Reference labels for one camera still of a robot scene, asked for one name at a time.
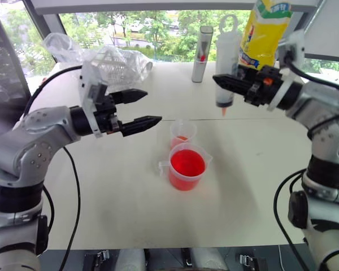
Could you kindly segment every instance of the tree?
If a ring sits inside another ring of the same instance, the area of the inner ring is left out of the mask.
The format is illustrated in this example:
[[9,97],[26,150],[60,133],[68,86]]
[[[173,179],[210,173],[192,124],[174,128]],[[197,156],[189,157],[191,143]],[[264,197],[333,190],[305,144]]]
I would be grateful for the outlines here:
[[3,25],[23,69],[28,69],[33,75],[47,75],[55,62],[41,46],[42,39],[26,10],[10,10]]
[[320,59],[305,59],[303,70],[305,72],[319,73],[320,68],[334,69],[339,71],[339,62],[320,60]]
[[93,14],[86,14],[86,17],[81,18],[74,13],[67,13],[61,14],[60,18],[68,36],[82,48],[93,49],[103,44],[102,33],[98,29],[97,21],[93,19]]
[[[175,54],[182,55],[185,61],[193,61],[195,49],[198,40],[198,32],[201,25],[210,25],[214,27],[214,35],[212,38],[210,53],[208,59],[210,61],[216,60],[216,40],[220,34],[219,24],[221,18],[226,14],[235,14],[238,18],[238,29],[243,31],[250,11],[236,10],[186,10],[179,12],[179,38],[172,38],[166,40],[162,45],[164,53],[167,55]],[[231,19],[227,21],[227,27],[224,30],[231,30],[233,22]]]
[[117,12],[115,11],[106,11],[106,12],[97,12],[97,22],[99,27],[107,28],[109,25],[112,26],[114,34],[117,34],[115,29]]
[[131,44],[131,37],[127,36],[128,32],[131,31],[128,27],[137,18],[137,14],[137,11],[119,11],[117,13],[116,24],[122,27],[123,37],[127,46]]
[[171,19],[167,17],[166,12],[163,10],[145,11],[142,13],[141,23],[145,24],[141,32],[145,34],[145,39],[153,44],[154,59],[156,59],[160,41],[168,38]]

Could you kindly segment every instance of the window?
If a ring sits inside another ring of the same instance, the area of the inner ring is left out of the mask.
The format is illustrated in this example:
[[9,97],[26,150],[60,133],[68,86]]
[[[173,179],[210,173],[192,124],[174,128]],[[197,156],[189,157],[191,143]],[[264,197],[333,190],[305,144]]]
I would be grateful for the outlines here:
[[339,84],[339,62],[307,58],[303,70],[314,77]]
[[193,61],[199,27],[211,25],[214,36],[209,61],[216,60],[220,19],[235,14],[244,30],[248,10],[111,11],[60,14],[67,34],[83,48],[115,45],[160,61]]
[[53,68],[53,57],[41,46],[42,39],[22,1],[0,1],[0,21],[18,55],[29,88],[36,89]]

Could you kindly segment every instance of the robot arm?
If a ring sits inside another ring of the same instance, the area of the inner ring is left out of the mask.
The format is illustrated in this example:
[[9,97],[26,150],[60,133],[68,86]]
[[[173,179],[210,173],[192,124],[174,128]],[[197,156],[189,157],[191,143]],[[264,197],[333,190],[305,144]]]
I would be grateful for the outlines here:
[[[280,70],[269,66],[242,68],[239,77],[215,75],[214,80],[255,106],[270,104],[283,84]],[[312,142],[304,190],[291,194],[288,217],[303,230],[318,270],[339,270],[339,91],[292,82],[277,107],[304,125]]]
[[[147,93],[130,89],[96,97],[94,119],[101,133],[139,133],[162,118],[146,116],[123,124],[118,103],[135,102]],[[50,161],[67,144],[92,134],[81,107],[43,108],[0,137],[0,270],[39,270],[36,255],[46,250],[47,218],[41,215],[42,189]]]

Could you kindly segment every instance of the plastic measuring cup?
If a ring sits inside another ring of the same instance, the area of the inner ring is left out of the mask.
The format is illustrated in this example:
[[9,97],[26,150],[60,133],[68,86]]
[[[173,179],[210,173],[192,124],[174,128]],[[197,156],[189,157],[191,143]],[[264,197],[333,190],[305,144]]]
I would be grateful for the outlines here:
[[197,127],[188,120],[176,120],[171,124],[171,149],[178,144],[191,142]]
[[169,152],[168,161],[158,164],[161,175],[164,167],[169,167],[171,184],[182,191],[193,189],[204,175],[212,156],[203,148],[192,143],[181,143]]

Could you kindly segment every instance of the plastic bag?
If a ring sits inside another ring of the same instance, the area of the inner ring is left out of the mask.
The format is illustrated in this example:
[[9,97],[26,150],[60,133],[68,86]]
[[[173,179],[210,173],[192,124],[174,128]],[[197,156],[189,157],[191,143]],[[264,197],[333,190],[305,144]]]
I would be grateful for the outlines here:
[[153,66],[141,52],[113,46],[101,48],[90,63],[98,68],[101,79],[108,84],[108,92],[134,87],[147,78]]
[[43,46],[60,62],[91,62],[108,83],[109,92],[124,90],[143,81],[153,67],[152,61],[141,52],[114,46],[83,50],[71,37],[61,33],[49,34]]
[[59,62],[83,62],[83,50],[71,37],[61,33],[50,33],[43,40],[43,46]]
[[274,65],[277,44],[291,15],[286,1],[257,0],[242,36],[240,64],[257,70],[264,65]]

